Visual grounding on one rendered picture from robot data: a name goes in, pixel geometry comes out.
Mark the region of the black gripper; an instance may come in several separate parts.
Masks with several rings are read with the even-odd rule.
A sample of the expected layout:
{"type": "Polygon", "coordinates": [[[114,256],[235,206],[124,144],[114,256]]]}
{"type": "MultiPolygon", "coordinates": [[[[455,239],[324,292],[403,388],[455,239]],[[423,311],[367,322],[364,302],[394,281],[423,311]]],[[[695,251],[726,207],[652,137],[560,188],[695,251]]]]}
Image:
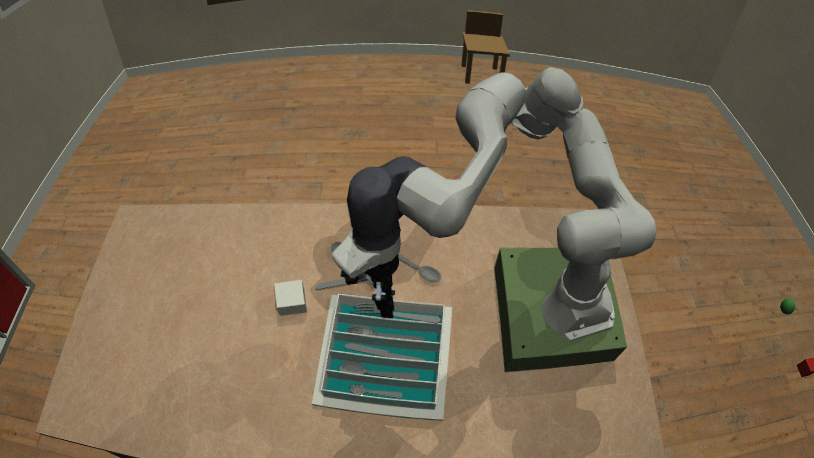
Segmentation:
{"type": "Polygon", "coordinates": [[[395,273],[399,266],[399,256],[390,262],[383,265],[377,265],[365,273],[371,277],[376,292],[372,295],[377,309],[380,310],[381,318],[393,319],[394,303],[393,295],[395,290],[392,290],[392,274],[395,273]],[[391,280],[390,280],[391,279],[391,280]]]}

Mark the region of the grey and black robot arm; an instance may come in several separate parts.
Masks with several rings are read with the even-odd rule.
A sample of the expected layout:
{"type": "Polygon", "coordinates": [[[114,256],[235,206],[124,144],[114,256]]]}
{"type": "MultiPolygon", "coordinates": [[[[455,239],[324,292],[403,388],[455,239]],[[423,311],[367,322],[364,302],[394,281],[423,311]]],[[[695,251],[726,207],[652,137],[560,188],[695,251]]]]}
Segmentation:
{"type": "Polygon", "coordinates": [[[392,261],[400,252],[403,215],[431,236],[458,234],[503,158],[508,125],[537,140],[558,127],[576,189],[598,209],[566,215],[557,228],[558,248],[570,262],[544,299],[544,321],[568,341],[611,329],[609,259],[651,248],[657,230],[620,179],[605,133],[583,108],[576,82],[552,67],[528,89],[513,74],[495,74],[470,89],[455,119],[476,152],[459,179],[446,179],[405,156],[353,176],[347,196],[353,230],[332,252],[341,277],[357,284],[366,279],[365,271],[392,261]]]}

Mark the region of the grey table knife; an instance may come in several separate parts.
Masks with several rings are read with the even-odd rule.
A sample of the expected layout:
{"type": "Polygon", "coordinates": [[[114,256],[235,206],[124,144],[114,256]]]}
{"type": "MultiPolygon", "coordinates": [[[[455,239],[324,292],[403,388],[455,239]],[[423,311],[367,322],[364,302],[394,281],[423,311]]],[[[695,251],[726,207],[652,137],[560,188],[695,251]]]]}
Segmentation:
{"type": "MultiPolygon", "coordinates": [[[[363,282],[363,281],[368,281],[368,280],[367,279],[359,280],[358,282],[363,282]]],[[[323,283],[318,284],[316,286],[316,289],[329,288],[329,287],[345,285],[345,284],[346,284],[345,279],[333,280],[333,281],[328,281],[328,282],[323,282],[323,283]]]]}
{"type": "Polygon", "coordinates": [[[425,359],[422,359],[422,358],[416,358],[416,357],[405,356],[405,355],[400,355],[400,354],[388,353],[389,352],[388,350],[377,349],[377,348],[358,345],[358,344],[354,344],[354,343],[346,344],[344,347],[346,349],[355,350],[355,351],[364,352],[364,353],[373,354],[373,355],[378,355],[378,356],[383,356],[383,357],[409,359],[409,360],[424,360],[424,361],[426,361],[425,359]]]}

